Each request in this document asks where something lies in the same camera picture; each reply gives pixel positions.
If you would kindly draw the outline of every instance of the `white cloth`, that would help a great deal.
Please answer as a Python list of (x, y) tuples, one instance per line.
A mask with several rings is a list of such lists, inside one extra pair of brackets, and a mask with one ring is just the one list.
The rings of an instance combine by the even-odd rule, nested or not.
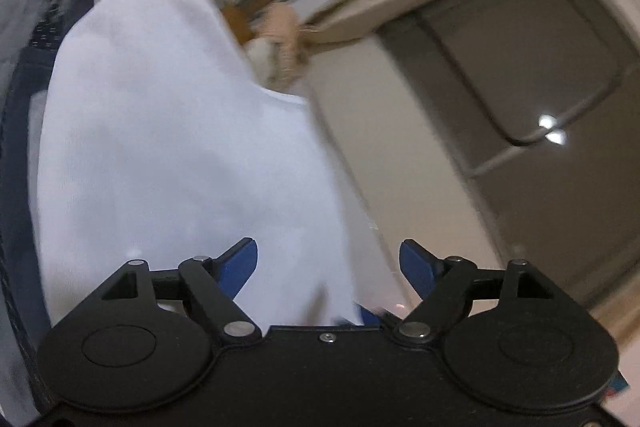
[(96, 0), (58, 52), (40, 142), (52, 320), (130, 259), (170, 269), (248, 236), (236, 302), (261, 328), (357, 323), (332, 169), (306, 102), (254, 83), (211, 0)]

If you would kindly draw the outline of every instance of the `circular black disc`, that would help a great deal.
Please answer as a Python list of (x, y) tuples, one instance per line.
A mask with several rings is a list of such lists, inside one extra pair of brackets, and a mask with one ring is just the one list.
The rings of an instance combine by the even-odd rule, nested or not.
[(617, 370), (616, 345), (595, 321), (552, 306), (519, 299), (465, 319), (445, 339), (447, 364), (472, 394), (502, 409), (549, 413), (593, 401)]
[(55, 395), (101, 412), (143, 410), (179, 394), (211, 359), (204, 330), (159, 307), (128, 299), (109, 311), (69, 316), (43, 340), (38, 363)]

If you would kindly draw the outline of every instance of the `silver screw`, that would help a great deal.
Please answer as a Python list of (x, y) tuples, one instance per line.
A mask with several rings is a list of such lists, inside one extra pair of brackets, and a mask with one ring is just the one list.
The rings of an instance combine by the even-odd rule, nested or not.
[(398, 331), (411, 339), (424, 339), (431, 333), (431, 328), (422, 322), (407, 322)]
[(322, 333), (318, 338), (327, 344), (333, 344), (338, 339), (334, 333)]
[(248, 337), (254, 331), (255, 326), (251, 324), (251, 322), (229, 322), (229, 324), (225, 326), (225, 333), (230, 337)]

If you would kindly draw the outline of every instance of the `white fabric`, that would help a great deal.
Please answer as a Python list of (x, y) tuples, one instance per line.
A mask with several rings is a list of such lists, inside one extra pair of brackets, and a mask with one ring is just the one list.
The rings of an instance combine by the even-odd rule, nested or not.
[(236, 302), (261, 328), (359, 321), (311, 112), (254, 83), (210, 0), (96, 0), (58, 53), (37, 190), (54, 322), (130, 259), (170, 269), (244, 236), (258, 268)]

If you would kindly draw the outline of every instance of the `black object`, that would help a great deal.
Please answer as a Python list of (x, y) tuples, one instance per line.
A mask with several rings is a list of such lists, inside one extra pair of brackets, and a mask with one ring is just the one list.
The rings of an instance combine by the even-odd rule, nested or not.
[[(262, 338), (217, 282), (249, 245), (172, 271), (123, 266), (42, 342), (58, 405), (33, 425), (620, 425), (598, 406), (614, 341), (526, 261), (480, 270), (407, 241), (409, 281), (422, 295), (436, 284), (404, 321)], [(488, 298), (495, 309), (466, 318)], [(189, 318), (156, 299), (182, 301)]]

